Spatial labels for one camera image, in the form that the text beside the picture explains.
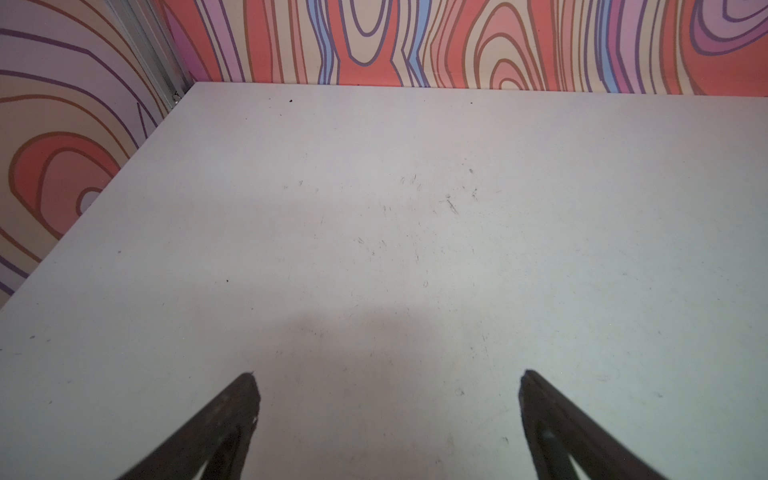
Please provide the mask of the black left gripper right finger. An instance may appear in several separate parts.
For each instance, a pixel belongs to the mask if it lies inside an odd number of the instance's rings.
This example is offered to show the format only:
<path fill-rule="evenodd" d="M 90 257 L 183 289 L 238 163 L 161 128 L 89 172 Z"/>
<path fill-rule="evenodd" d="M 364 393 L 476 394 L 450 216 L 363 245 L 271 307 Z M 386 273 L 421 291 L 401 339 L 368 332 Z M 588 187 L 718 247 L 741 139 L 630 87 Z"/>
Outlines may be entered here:
<path fill-rule="evenodd" d="M 541 374 L 527 370 L 518 393 L 523 430 L 540 479 L 661 479 Z"/>

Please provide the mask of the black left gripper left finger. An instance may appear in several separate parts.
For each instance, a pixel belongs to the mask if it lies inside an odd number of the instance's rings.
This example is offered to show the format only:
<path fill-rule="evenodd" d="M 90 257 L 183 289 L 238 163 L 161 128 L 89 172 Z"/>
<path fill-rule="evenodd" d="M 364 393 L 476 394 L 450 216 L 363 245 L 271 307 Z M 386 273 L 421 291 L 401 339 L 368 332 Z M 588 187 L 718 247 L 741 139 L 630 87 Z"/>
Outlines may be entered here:
<path fill-rule="evenodd" d="M 258 423 L 260 393 L 240 374 L 123 479 L 239 479 Z"/>

